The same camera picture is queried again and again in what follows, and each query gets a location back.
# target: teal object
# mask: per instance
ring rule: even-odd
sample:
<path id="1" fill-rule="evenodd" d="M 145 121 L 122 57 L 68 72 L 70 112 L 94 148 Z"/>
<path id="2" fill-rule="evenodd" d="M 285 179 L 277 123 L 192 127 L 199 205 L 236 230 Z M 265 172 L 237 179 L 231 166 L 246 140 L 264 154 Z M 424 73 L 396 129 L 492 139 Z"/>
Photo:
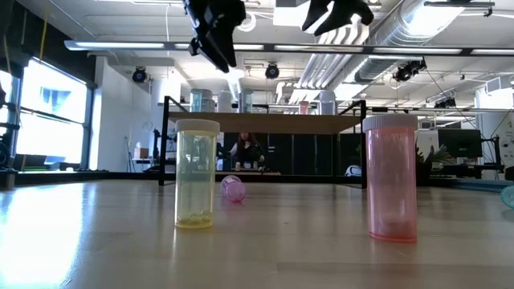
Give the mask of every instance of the teal object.
<path id="1" fill-rule="evenodd" d="M 514 185 L 510 185 L 501 191 L 501 201 L 514 210 Z"/>

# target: ceiling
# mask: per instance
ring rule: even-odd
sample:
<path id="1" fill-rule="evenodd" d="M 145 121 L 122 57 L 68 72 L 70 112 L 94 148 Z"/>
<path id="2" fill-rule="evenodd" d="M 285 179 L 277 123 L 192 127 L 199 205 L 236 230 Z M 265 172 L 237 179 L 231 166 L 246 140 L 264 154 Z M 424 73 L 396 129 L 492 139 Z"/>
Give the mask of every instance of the ceiling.
<path id="1" fill-rule="evenodd" d="M 123 41 L 165 41 L 165 11 L 167 6 L 135 5 L 131 2 L 108 2 L 95 0 L 18 0 L 40 17 L 45 10 L 50 11 L 49 22 L 73 39 L 123 40 Z M 248 8 L 250 11 L 271 17 L 275 0 L 259 0 L 260 7 Z M 495 14 L 512 15 L 513 18 L 493 15 L 489 18 L 478 16 L 459 16 L 442 33 L 428 44 L 436 46 L 495 46 L 514 45 L 514 1 L 495 0 Z M 391 10 L 398 0 L 381 0 L 382 8 L 375 11 L 374 25 Z M 466 10 L 464 14 L 480 14 L 483 10 Z M 189 42 L 192 37 L 190 20 L 181 7 L 171 6 L 168 11 L 169 40 Z M 297 26 L 274 26 L 273 21 L 257 17 L 257 25 L 251 32 L 235 30 L 237 43 L 314 43 L 316 39 L 301 31 Z M 275 93 L 279 81 L 295 81 L 301 77 L 310 55 L 288 53 L 237 53 L 238 68 L 245 71 L 241 79 L 244 88 Z M 191 57 L 183 51 L 155 52 L 131 51 L 117 52 L 115 65 L 118 71 L 130 73 L 137 59 L 156 59 L 166 63 L 171 58 L 173 65 L 183 74 L 192 88 L 208 88 L 214 94 L 228 89 L 226 81 L 219 72 L 203 57 Z M 472 106 L 474 89 L 492 79 L 498 73 L 514 71 L 514 58 L 447 58 L 430 57 L 426 59 L 429 71 L 441 89 L 454 89 L 457 104 Z M 277 62 L 280 80 L 267 80 L 264 71 L 268 62 Z M 165 77 L 168 67 L 149 67 L 154 77 Z M 397 84 L 390 80 L 390 73 L 377 81 L 378 85 L 369 86 L 358 97 L 365 97 L 369 105 L 423 105 L 426 99 L 440 94 L 440 88 L 427 73 L 417 75 L 413 82 Z M 258 102 L 270 101 L 262 97 Z"/>

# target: wooden shelf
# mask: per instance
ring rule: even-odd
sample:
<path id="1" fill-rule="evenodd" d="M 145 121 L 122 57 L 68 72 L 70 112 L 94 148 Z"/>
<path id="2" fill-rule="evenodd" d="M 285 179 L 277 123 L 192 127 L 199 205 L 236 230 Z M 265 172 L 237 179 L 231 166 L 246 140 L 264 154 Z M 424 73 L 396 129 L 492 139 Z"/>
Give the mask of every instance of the wooden shelf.
<path id="1" fill-rule="evenodd" d="M 358 116 L 304 116 L 262 113 L 170 112 L 169 119 L 213 120 L 222 132 L 337 134 L 360 124 Z"/>

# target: yellow plastic container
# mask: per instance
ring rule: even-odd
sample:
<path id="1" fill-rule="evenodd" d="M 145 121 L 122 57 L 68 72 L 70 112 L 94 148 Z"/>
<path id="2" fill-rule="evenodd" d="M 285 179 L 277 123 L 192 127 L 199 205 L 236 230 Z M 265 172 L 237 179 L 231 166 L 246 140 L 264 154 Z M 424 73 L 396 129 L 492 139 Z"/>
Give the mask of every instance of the yellow plastic container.
<path id="1" fill-rule="evenodd" d="M 219 123 L 178 120 L 175 226 L 201 229 L 213 224 L 216 138 Z"/>

